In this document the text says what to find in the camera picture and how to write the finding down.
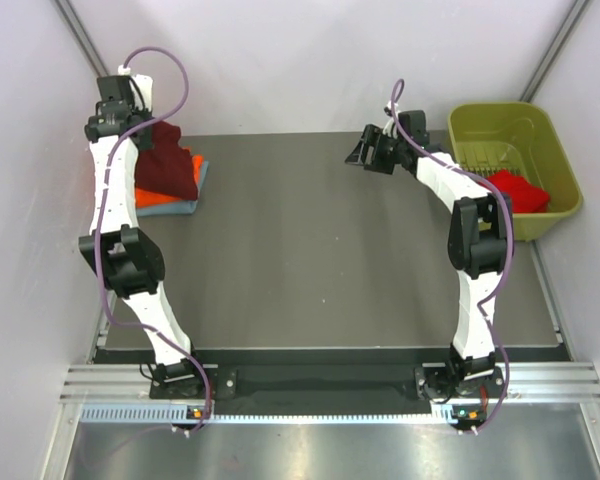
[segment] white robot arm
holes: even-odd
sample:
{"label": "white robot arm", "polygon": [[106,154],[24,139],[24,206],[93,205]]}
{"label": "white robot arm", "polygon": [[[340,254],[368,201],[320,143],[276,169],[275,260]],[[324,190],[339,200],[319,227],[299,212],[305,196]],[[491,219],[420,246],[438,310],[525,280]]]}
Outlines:
{"label": "white robot arm", "polygon": [[[402,112],[399,119],[418,144],[435,152],[429,145],[424,112]],[[458,328],[447,362],[449,382],[460,385],[491,376],[495,347],[485,320],[493,321],[495,298],[484,303],[483,300],[498,285],[504,268],[505,213],[489,190],[454,171],[456,163],[451,155],[433,153],[443,164],[440,165],[421,156],[406,141],[395,138],[393,132],[393,120],[384,129],[367,125],[345,163],[385,174],[392,174],[395,165],[401,165],[447,207],[451,213],[448,254],[460,281]]]}
{"label": "white robot arm", "polygon": [[[133,310],[141,324],[154,327],[182,348],[191,352],[191,340],[176,321],[164,289],[164,262],[160,249],[138,228],[135,206],[134,172],[139,149],[151,148],[150,128],[124,140],[109,168],[109,185],[104,184],[107,160],[119,135],[151,118],[152,84],[150,77],[130,75],[120,67],[119,75],[98,79],[102,101],[96,115],[85,127],[95,166],[95,209],[90,235],[80,238],[80,251],[94,267],[94,235],[102,194],[108,188],[102,234],[102,261],[105,286]],[[155,361],[163,377],[186,374],[190,362],[155,333],[147,331],[155,351]]]}

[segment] black mounting bracket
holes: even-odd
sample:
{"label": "black mounting bracket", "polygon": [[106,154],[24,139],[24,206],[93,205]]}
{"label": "black mounting bracket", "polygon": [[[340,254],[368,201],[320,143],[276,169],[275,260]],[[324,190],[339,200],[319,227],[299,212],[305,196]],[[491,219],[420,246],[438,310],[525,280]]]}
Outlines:
{"label": "black mounting bracket", "polygon": [[418,397],[422,400],[443,404],[452,399],[451,426],[469,431],[482,425],[487,419],[489,399],[497,399],[504,388],[504,378],[499,367],[493,373],[476,379],[456,382],[457,378],[447,366],[417,367],[414,371]]}
{"label": "black mounting bracket", "polygon": [[[161,365],[154,370],[154,380],[151,383],[149,398],[154,400],[202,400],[205,397],[204,383],[198,376],[190,373],[187,377],[165,379],[159,377]],[[214,400],[231,399],[236,394],[238,370],[235,367],[205,368],[205,373],[211,384],[211,398]]]}
{"label": "black mounting bracket", "polygon": [[[427,151],[440,151],[438,146],[429,144],[426,117],[422,110],[400,112],[398,120],[402,128]],[[350,165],[361,165],[365,170],[392,175],[394,167],[401,165],[415,175],[419,153],[394,131],[385,135],[382,128],[366,125],[360,141],[353,152],[345,159]]]}
{"label": "black mounting bracket", "polygon": [[[513,223],[511,198],[503,193]],[[472,279],[482,273],[502,272],[507,253],[504,212],[490,193],[482,198],[461,198],[453,204],[447,251],[456,270]],[[480,220],[490,224],[480,229]]]}
{"label": "black mounting bracket", "polygon": [[[95,234],[80,237],[78,248],[95,273]],[[164,280],[160,248],[137,227],[123,225],[117,232],[103,233],[100,253],[105,288],[114,290],[118,297],[129,298],[142,292],[154,294],[158,283]]]}
{"label": "black mounting bracket", "polygon": [[[146,108],[136,107],[132,86],[137,89],[129,75],[110,75],[97,78],[101,101],[96,103],[95,115],[89,117],[84,127],[87,139],[97,143],[102,137],[122,135],[127,130],[152,118]],[[131,136],[139,151],[153,148],[151,127],[143,128]]]}
{"label": "black mounting bracket", "polygon": [[489,372],[496,369],[496,354],[489,353],[486,357],[462,358],[453,345],[449,349],[449,359],[447,365],[447,378],[454,385],[462,385],[465,378],[471,378],[480,375],[482,372]]}

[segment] blue cloth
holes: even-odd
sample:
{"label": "blue cloth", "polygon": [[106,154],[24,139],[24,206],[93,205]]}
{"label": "blue cloth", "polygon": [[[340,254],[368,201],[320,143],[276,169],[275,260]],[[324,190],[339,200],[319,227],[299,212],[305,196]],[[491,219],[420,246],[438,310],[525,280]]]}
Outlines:
{"label": "blue cloth", "polygon": [[[207,176],[209,162],[203,162],[200,166],[200,174],[198,177],[198,198],[202,192],[202,184]],[[198,201],[183,200],[181,202],[163,203],[162,205],[153,205],[136,209],[138,217],[150,217],[153,215],[191,215],[196,210]]]}

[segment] yellow plastic basket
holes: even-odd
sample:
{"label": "yellow plastic basket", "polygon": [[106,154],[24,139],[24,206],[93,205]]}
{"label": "yellow plastic basket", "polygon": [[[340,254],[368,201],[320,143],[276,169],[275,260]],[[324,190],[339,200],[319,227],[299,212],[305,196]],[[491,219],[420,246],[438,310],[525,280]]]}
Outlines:
{"label": "yellow plastic basket", "polygon": [[461,105],[449,115],[449,134],[465,170],[488,177],[506,169],[551,196],[546,213],[513,215],[516,240],[535,240],[580,208],[580,188],[544,110],[522,102]]}

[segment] purple cable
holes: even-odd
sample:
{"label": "purple cable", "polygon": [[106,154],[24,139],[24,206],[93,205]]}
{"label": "purple cable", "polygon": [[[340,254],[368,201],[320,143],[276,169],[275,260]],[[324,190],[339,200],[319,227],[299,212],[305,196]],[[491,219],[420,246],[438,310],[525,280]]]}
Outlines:
{"label": "purple cable", "polygon": [[[431,160],[436,162],[438,165],[441,165],[442,167],[449,168],[449,165],[444,163],[442,160],[436,158],[433,154],[427,152],[424,148],[422,148],[420,145],[418,145],[418,143],[413,138],[411,138],[411,136],[407,132],[405,132],[404,128],[402,128],[402,125],[400,124],[400,120],[398,119],[398,114],[396,112],[396,103],[398,102],[398,100],[400,100],[403,90],[404,90],[404,79],[401,78],[396,82],[396,84],[393,86],[393,90],[391,91],[391,117],[393,118],[393,123],[395,124],[396,128],[400,132],[400,135],[402,135],[404,137],[404,139],[409,143],[409,145],[411,145],[421,155],[424,155],[424,156],[430,158]],[[491,415],[489,415],[487,417],[487,419],[484,421],[484,423],[476,429],[476,433],[477,433],[477,432],[481,432],[482,430],[484,430],[484,428],[491,423],[492,419],[500,411],[500,408],[502,407],[502,402],[506,398],[507,390],[509,389],[509,373],[510,373],[509,356],[507,355],[507,351],[505,350],[504,345],[502,345],[502,343],[499,341],[498,335],[496,334],[495,329],[493,328],[493,325],[491,325],[491,322],[487,318],[487,312],[485,311],[483,305],[485,303],[487,303],[489,300],[495,298],[495,296],[500,292],[502,287],[504,287],[504,284],[506,283],[507,278],[509,277],[509,270],[511,269],[511,261],[513,259],[513,224],[511,223],[511,217],[509,215],[509,211],[508,211],[509,208],[507,207],[507,202],[505,201],[504,197],[502,196],[502,193],[500,193],[500,190],[498,190],[498,188],[493,183],[488,181],[486,178],[481,177],[480,175],[476,175],[475,173],[471,173],[471,172],[466,172],[458,166],[455,166],[455,167],[451,168],[450,170],[452,170],[456,173],[465,175],[466,177],[470,178],[471,180],[473,180],[474,182],[476,182],[478,184],[482,184],[483,186],[488,188],[493,193],[493,195],[496,197],[496,200],[498,201],[498,204],[500,205],[500,208],[502,209],[502,212],[504,213],[504,226],[505,226],[505,230],[507,232],[507,253],[505,256],[504,267],[502,269],[502,275],[500,276],[500,281],[496,285],[496,288],[494,288],[493,291],[489,295],[487,295],[486,297],[484,297],[482,300],[480,300],[478,302],[478,310],[480,310],[480,313],[484,317],[484,321],[486,322],[487,328],[489,329],[489,334],[491,335],[491,340],[493,341],[494,345],[498,346],[498,349],[500,350],[500,353],[502,354],[502,358],[504,360],[504,369],[505,369],[504,385],[502,387],[502,393],[500,394],[500,397],[498,398],[498,402],[496,403],[496,406],[493,407],[493,411],[491,412]]]}
{"label": "purple cable", "polygon": [[115,325],[117,327],[142,328],[143,330],[154,333],[158,338],[160,338],[160,340],[162,340],[164,343],[169,345],[171,348],[176,350],[178,353],[182,354],[191,363],[193,363],[193,365],[196,367],[196,369],[200,373],[200,376],[202,377],[202,381],[204,383],[204,392],[205,392],[204,414],[203,414],[202,418],[200,419],[200,421],[193,428],[192,432],[195,432],[195,431],[199,430],[200,427],[202,427],[203,420],[208,418],[209,415],[211,414],[211,411],[210,411],[210,409],[211,409],[211,385],[209,384],[209,378],[207,377],[207,374],[205,373],[204,369],[202,368],[202,365],[200,365],[200,362],[198,362],[198,360],[196,360],[195,357],[193,357],[193,355],[191,355],[190,352],[187,352],[186,350],[180,348],[177,344],[175,344],[174,342],[169,340],[167,337],[165,337],[164,334],[162,332],[160,332],[157,328],[155,328],[151,325],[143,325],[142,323],[127,323],[127,322],[117,321],[115,319],[115,317],[113,316],[113,312],[111,312],[111,309],[109,308],[109,302],[107,301],[107,291],[106,291],[106,288],[104,285],[104,274],[102,271],[102,253],[101,253],[101,245],[100,245],[100,241],[102,238],[101,230],[102,230],[102,222],[104,219],[104,211],[105,211],[105,207],[107,204],[107,196],[108,196],[108,192],[109,192],[109,176],[111,175],[111,164],[113,163],[113,159],[115,157],[116,151],[118,150],[118,148],[120,147],[122,142],[124,142],[126,139],[128,139],[131,135],[136,133],[138,130],[142,130],[143,128],[146,128],[155,123],[161,122],[162,120],[169,118],[174,113],[176,113],[178,110],[180,110],[182,108],[182,106],[185,104],[185,102],[187,101],[187,97],[189,96],[189,77],[184,68],[184,65],[182,65],[182,62],[180,60],[178,60],[172,53],[168,52],[167,50],[165,50],[163,48],[160,48],[160,47],[138,48],[137,50],[134,50],[133,52],[131,52],[129,54],[127,59],[124,61],[124,67],[129,65],[129,62],[136,55],[143,53],[143,52],[162,53],[163,55],[166,55],[171,60],[173,60],[174,63],[180,69],[180,72],[182,73],[182,79],[184,81],[184,93],[182,94],[182,98],[180,99],[178,104],[174,108],[169,110],[167,113],[162,114],[158,117],[152,118],[151,120],[147,120],[146,122],[142,122],[141,124],[136,125],[135,127],[127,130],[122,135],[120,135],[120,137],[118,138],[118,141],[113,145],[113,148],[111,149],[111,152],[109,153],[109,157],[107,158],[107,166],[106,166],[106,170],[105,170],[105,174],[104,174],[105,186],[102,190],[102,199],[100,200],[100,213],[98,214],[98,222],[96,224],[96,231],[95,231],[96,276],[98,277],[98,290],[100,293],[100,300],[102,302],[102,308],[107,317],[107,320],[109,320],[109,323],[111,325]]}

